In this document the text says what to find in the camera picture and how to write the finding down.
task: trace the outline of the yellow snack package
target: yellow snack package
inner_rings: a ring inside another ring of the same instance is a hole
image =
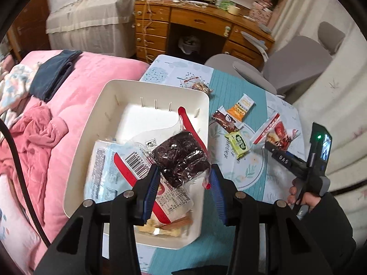
[[[224,136],[228,138],[237,159],[240,159],[250,150],[239,131],[231,132]]]
[[[244,94],[242,98],[234,106],[232,106],[229,110],[227,110],[227,112],[232,117],[242,122],[243,117],[247,114],[247,112],[250,110],[253,104],[254,101],[246,94]]]

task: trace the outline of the green snack wrapper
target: green snack wrapper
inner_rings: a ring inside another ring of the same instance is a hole
[[[240,159],[250,150],[239,131],[231,132],[224,136],[228,138],[237,159]]]

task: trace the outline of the barcode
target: barcode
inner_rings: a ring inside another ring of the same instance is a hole
[[[102,177],[103,166],[105,164],[105,150],[98,149],[95,155],[95,163],[92,172],[92,197],[98,199],[98,192],[100,190],[100,178]]]
[[[138,155],[138,152],[133,152],[125,159],[129,167],[136,173],[139,179],[143,179],[149,172],[149,167],[144,160]]]

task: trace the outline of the desk drawer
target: desk drawer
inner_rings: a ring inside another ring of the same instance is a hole
[[[266,38],[263,38],[261,37],[260,35],[256,34],[255,32],[252,32],[250,31],[249,29],[246,29],[246,28],[243,28],[243,27],[240,27],[238,25],[234,25],[233,27],[233,30],[229,36],[229,40],[235,42],[235,43],[238,43],[244,47],[247,47],[257,53],[260,53],[259,50],[254,47],[251,43],[249,43],[245,38],[243,38],[242,34],[241,34],[241,31],[244,31],[246,32],[247,34],[250,34],[251,36],[255,37],[256,39],[259,39],[259,40],[263,40],[265,41],[265,45],[266,47],[270,50],[271,46],[273,45],[273,43],[266,39]]]
[[[223,37],[231,29],[232,24],[215,16],[186,9],[172,9],[171,23],[186,25],[196,29],[208,31]]]
[[[166,38],[154,35],[136,34],[136,45],[139,47],[149,47],[153,49],[166,50]]]
[[[222,53],[243,60],[251,64],[255,68],[258,68],[263,62],[263,58],[261,55],[257,54],[251,49],[243,47],[229,40],[227,40],[226,44],[224,45]]]
[[[145,58],[145,51],[143,47],[136,47],[136,57],[146,61],[149,64],[153,62],[153,60],[159,55],[165,54],[165,52],[156,49],[146,49],[146,54],[151,59],[151,61]]]
[[[167,37],[168,23],[155,22],[155,21],[151,22],[148,20],[144,21],[144,25],[142,20],[135,21],[136,33],[143,34],[143,29],[146,25],[148,25],[148,27],[146,28],[147,34]]]
[[[144,5],[135,5],[134,14],[135,14],[136,19],[143,19]],[[149,20],[150,16],[152,20],[160,20],[162,22],[169,22],[170,21],[170,7],[160,6],[160,5],[151,5],[150,11],[149,11],[148,6],[146,6],[144,19]]]

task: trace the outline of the gray chair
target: gray chair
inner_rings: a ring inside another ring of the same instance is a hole
[[[244,38],[259,48],[259,43],[252,42],[246,35],[243,34]],[[245,61],[225,54],[212,56],[205,65],[242,77],[274,95],[283,94],[291,87],[322,74],[333,60],[331,54],[336,53],[345,34],[329,23],[322,22],[318,37],[322,45],[311,38],[295,36],[268,60],[260,47],[265,61],[262,72]]]

